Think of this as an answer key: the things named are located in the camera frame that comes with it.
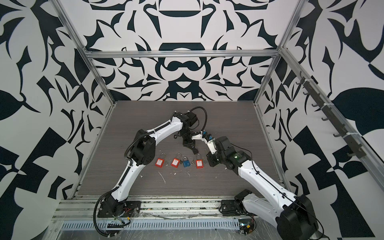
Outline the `blue padlock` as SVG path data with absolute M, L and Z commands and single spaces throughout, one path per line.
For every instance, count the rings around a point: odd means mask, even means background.
M 184 168 L 188 168 L 188 167 L 191 166 L 191 162 L 190 162 L 190 160 L 186 156 L 183 156 L 182 164 L 183 164 Z

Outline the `red padlock long shackle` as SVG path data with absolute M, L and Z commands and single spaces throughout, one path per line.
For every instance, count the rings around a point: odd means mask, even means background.
M 174 168 L 178 168 L 178 166 L 181 163 L 181 158 L 182 158 L 182 154 L 181 153 L 177 153 L 176 156 L 171 161 L 171 166 L 174 167 Z

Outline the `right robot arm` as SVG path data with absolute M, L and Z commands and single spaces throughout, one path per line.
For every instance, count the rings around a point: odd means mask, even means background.
M 208 146 L 210 165 L 224 164 L 250 183 L 264 198 L 248 191 L 238 197 L 243 209 L 256 215 L 277 229 L 283 240 L 313 240 L 323 228 L 318 221 L 311 200 L 297 196 L 269 177 L 243 150 L 236 151 L 227 137 L 203 138 Z

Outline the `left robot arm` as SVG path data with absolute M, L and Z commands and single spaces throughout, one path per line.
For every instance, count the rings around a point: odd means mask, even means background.
M 204 111 L 205 120 L 202 129 L 194 132 L 192 126 L 197 123 L 198 117 L 193 113 L 194 110 Z M 93 224 L 97 233 L 103 237 L 110 238 L 116 233 L 102 231 L 97 225 L 97 211 L 105 211 L 110 217 L 120 221 L 120 228 L 130 225 L 131 221 L 124 222 L 121 217 L 125 214 L 124 205 L 129 196 L 129 192 L 136 178 L 142 169 L 155 159 L 156 146 L 165 138 L 173 135 L 175 139 L 181 137 L 183 146 L 192 150 L 194 154 L 199 151 L 196 148 L 194 136 L 200 136 L 204 132 L 208 121 L 208 114 L 205 108 L 194 107 L 186 113 L 174 112 L 165 123 L 144 131 L 139 130 L 133 142 L 128 146 L 124 153 L 124 158 L 128 161 L 127 166 L 113 189 L 99 197 L 93 211 Z

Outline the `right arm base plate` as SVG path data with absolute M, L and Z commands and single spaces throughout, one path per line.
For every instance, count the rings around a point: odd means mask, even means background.
M 259 217 L 256 213 L 256 205 L 240 200 L 221 200 L 219 212 L 225 216 L 250 216 Z

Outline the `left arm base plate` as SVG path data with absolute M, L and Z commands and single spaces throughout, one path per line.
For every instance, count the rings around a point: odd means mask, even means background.
M 97 212 L 98 218 L 112 218 L 112 217 L 133 217 L 140 213 L 141 201 L 125 201 L 121 203 L 109 203 L 102 201 L 101 207 Z

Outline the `wall hook rack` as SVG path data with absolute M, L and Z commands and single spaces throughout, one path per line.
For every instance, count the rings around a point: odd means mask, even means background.
M 302 73 L 300 73 L 300 81 L 297 84 L 302 85 L 305 88 L 306 92 L 304 92 L 304 95 L 311 96 L 315 101 L 312 106 L 324 113 L 325 117 L 322 118 L 322 121 L 329 121 L 333 125 L 337 131 L 333 136 L 335 138 L 342 138 L 349 146 L 351 152 L 347 153 L 347 155 L 359 159 L 365 157 L 367 153 L 363 149 L 362 142 L 358 139 L 358 133 L 348 126 L 347 121 L 339 112 L 335 104 L 329 100 L 316 82 L 313 79 L 305 78 Z

